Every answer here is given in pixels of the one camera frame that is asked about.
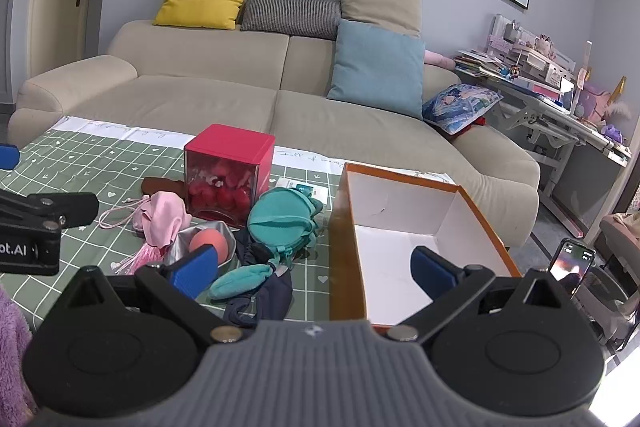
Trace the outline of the light blue cushion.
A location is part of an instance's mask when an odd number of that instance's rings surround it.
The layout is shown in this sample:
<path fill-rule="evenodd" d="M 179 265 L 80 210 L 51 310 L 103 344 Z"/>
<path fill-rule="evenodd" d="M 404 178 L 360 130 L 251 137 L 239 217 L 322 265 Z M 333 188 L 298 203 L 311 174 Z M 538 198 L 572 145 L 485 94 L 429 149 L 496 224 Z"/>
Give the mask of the light blue cushion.
<path fill-rule="evenodd" d="M 420 119 L 424 52 L 419 38 L 341 20 L 326 97 Z"/>

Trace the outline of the navy blue fabric bag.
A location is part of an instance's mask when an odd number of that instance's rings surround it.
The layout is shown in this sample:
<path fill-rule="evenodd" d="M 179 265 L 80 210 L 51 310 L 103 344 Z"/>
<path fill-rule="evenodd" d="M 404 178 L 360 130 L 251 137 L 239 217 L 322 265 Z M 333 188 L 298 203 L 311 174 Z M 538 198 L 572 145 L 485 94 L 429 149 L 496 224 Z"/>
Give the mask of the navy blue fabric bag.
<path fill-rule="evenodd" d="M 246 230 L 233 233 L 236 239 L 236 255 L 241 267 L 269 267 L 271 274 L 259 284 L 227 301 L 224 321 L 240 329 L 254 329 L 262 320 L 282 321 L 293 301 L 293 286 L 288 268 L 278 272 L 274 267 L 272 252 L 250 237 Z"/>

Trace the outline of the dark grey cushion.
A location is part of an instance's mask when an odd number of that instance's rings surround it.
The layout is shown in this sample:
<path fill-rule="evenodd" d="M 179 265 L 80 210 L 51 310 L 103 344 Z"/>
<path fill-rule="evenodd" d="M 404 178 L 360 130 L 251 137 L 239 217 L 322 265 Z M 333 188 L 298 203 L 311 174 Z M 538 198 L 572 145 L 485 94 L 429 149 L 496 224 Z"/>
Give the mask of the dark grey cushion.
<path fill-rule="evenodd" d="M 341 3 L 332 0 L 246 0 L 242 31 L 335 41 Z"/>

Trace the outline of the blue anime print pillow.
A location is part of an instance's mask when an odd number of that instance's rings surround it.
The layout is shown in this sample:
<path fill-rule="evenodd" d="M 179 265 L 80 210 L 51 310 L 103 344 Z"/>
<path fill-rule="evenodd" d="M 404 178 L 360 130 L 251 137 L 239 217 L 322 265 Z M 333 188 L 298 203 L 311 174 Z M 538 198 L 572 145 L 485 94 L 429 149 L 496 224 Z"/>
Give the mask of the blue anime print pillow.
<path fill-rule="evenodd" d="M 502 100 L 494 90 L 457 83 L 423 104 L 422 118 L 449 135 L 458 134 Z"/>

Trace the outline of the beige fabric sofa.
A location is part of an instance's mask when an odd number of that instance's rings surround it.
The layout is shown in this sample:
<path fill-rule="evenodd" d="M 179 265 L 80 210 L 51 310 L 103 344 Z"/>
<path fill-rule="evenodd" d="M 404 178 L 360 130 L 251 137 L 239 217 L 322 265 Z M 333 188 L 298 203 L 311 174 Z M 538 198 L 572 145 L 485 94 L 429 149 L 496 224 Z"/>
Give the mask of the beige fabric sofa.
<path fill-rule="evenodd" d="M 498 130 L 447 138 L 419 118 L 328 98 L 334 43 L 270 32 L 126 23 L 107 51 L 26 80 L 8 135 L 26 145 L 65 116 L 197 134 L 212 124 L 280 146 L 383 167 L 446 173 L 506 247 L 525 243 L 540 169 Z"/>

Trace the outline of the green grid tablecloth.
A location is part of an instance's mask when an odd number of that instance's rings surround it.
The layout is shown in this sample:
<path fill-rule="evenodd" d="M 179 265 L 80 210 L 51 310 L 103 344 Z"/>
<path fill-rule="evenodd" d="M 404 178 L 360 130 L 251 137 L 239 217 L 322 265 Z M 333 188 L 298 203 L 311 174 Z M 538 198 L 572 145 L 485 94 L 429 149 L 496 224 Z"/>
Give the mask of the green grid tablecloth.
<path fill-rule="evenodd" d="M 63 233 L 58 274 L 50 277 L 1 274 L 1 285 L 14 300 L 31 329 L 36 329 L 62 294 L 67 283 L 84 265 L 97 265 L 105 274 L 119 261 L 135 254 L 142 239 L 131 223 L 118 225 L 128 208 L 142 197 L 141 183 L 148 176 L 183 179 L 183 147 L 192 135 L 143 130 L 65 117 L 21 150 L 20 163 L 11 171 L 1 170 L 1 188 L 32 193 L 91 192 L 100 202 L 99 214 L 108 210 L 106 223 Z M 306 150 L 274 148 L 269 187 L 281 179 L 289 184 L 305 183 L 320 190 L 323 212 L 321 231 L 329 220 L 340 184 L 343 159 L 327 158 Z M 322 231 L 310 253 L 294 261 L 293 302 L 286 318 L 291 321 L 329 318 L 329 232 Z"/>

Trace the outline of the white teal tissue pack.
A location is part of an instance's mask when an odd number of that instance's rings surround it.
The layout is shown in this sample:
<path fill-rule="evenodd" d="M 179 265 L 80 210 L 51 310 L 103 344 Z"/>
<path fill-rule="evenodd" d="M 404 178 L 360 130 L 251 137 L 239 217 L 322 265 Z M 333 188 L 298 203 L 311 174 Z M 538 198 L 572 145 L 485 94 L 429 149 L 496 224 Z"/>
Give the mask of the white teal tissue pack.
<path fill-rule="evenodd" d="M 276 182 L 276 187 L 292 188 L 305 194 L 309 198 L 317 199 L 322 205 L 326 205 L 329 200 L 329 189 L 326 186 L 310 184 L 294 179 L 279 178 Z"/>

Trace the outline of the brown fabric pouch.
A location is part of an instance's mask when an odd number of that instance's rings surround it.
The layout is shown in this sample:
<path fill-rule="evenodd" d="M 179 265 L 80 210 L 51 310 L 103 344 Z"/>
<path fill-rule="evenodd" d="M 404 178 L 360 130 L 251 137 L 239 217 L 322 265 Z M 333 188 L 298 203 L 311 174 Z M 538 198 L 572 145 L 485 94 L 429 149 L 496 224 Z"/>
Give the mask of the brown fabric pouch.
<path fill-rule="evenodd" d="M 186 184 L 181 180 L 159 178 L 158 176 L 148 176 L 142 180 L 141 193 L 143 195 L 152 196 L 160 192 L 174 193 L 180 198 L 186 199 Z"/>

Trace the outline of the pink drawstring pouch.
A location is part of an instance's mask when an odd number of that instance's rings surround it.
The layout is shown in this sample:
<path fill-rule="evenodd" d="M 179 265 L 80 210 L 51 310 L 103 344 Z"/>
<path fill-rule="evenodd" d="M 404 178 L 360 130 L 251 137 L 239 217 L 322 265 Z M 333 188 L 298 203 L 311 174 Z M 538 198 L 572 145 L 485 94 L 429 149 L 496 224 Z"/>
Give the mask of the pink drawstring pouch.
<path fill-rule="evenodd" d="M 174 192 L 160 191 L 140 199 L 127 199 L 124 205 L 105 210 L 98 218 L 103 230 L 111 230 L 131 223 L 132 229 L 144 242 L 137 254 L 111 268 L 115 275 L 132 275 L 143 265 L 162 263 L 178 234 L 190 227 L 192 216 L 186 203 Z"/>

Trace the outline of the salmon soft ball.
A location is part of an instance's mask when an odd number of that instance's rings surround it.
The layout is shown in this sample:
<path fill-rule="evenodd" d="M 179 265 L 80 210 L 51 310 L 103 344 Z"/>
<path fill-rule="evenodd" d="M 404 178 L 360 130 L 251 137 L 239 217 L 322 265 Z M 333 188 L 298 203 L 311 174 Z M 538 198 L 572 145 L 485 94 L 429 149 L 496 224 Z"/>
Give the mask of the salmon soft ball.
<path fill-rule="evenodd" d="M 190 240 L 189 251 L 193 253 L 202 246 L 212 246 L 215 249 L 218 265 L 222 265 L 229 258 L 229 243 L 218 230 L 203 229 L 196 232 Z"/>

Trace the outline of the beige cushion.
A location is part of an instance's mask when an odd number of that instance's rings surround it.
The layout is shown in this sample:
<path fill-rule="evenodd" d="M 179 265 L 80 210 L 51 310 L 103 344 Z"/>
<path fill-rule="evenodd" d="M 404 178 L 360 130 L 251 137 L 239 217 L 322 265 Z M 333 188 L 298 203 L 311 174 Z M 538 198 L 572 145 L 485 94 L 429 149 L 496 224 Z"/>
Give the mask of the beige cushion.
<path fill-rule="evenodd" d="M 421 35 L 422 0 L 341 0 L 341 8 L 345 20 L 413 37 Z"/>

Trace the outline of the teal fabric backpack pouch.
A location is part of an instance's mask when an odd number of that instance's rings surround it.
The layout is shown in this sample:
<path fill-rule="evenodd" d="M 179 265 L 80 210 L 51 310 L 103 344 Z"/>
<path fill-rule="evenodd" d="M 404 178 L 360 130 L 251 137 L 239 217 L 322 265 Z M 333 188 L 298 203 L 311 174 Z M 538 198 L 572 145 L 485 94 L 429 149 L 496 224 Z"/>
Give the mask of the teal fabric backpack pouch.
<path fill-rule="evenodd" d="M 279 265 L 292 265 L 295 257 L 314 245 L 323 210 L 317 199 L 292 188 L 275 187 L 260 196 L 250 210 L 246 225 L 250 237 L 272 252 Z"/>

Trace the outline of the pink grey office chair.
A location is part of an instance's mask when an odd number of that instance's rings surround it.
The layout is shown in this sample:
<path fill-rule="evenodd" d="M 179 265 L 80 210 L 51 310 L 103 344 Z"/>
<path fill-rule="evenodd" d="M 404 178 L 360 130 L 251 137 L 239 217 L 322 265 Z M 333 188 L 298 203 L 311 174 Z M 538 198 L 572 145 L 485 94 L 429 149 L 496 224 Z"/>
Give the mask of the pink grey office chair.
<path fill-rule="evenodd" d="M 622 351 L 639 329 L 639 213 L 605 216 L 600 231 L 611 254 L 588 271 L 576 298 L 601 345 Z"/>

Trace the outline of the silver fabric pouch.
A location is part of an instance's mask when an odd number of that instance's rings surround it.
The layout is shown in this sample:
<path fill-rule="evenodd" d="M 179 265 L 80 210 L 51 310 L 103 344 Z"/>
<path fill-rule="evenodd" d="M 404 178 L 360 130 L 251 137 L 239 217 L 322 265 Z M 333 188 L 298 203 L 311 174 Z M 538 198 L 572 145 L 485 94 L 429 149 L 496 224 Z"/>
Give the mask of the silver fabric pouch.
<path fill-rule="evenodd" d="M 225 265 L 235 254 L 236 239 L 222 221 L 194 225 L 178 233 L 174 243 L 168 247 L 164 263 L 171 265 L 202 246 L 213 246 L 217 251 L 218 265 Z"/>

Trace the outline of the white cluttered desk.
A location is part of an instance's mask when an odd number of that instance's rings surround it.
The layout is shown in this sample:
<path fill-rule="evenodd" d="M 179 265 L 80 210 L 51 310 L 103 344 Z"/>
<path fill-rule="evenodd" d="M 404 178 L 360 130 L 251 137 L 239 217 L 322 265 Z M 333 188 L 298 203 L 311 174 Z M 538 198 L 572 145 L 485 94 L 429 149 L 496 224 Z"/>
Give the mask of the white cluttered desk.
<path fill-rule="evenodd" d="M 615 98 L 606 93 L 589 98 L 586 91 L 591 48 L 587 42 L 577 64 L 555 49 L 549 37 L 497 14 L 486 46 L 461 50 L 454 57 L 458 72 L 502 94 L 502 101 L 491 109 L 498 127 L 527 130 L 530 156 L 550 168 L 538 190 L 540 202 L 576 239 L 584 239 L 587 232 L 575 213 L 553 197 L 575 148 L 589 146 L 622 169 L 634 158 L 620 132 L 606 124 Z"/>

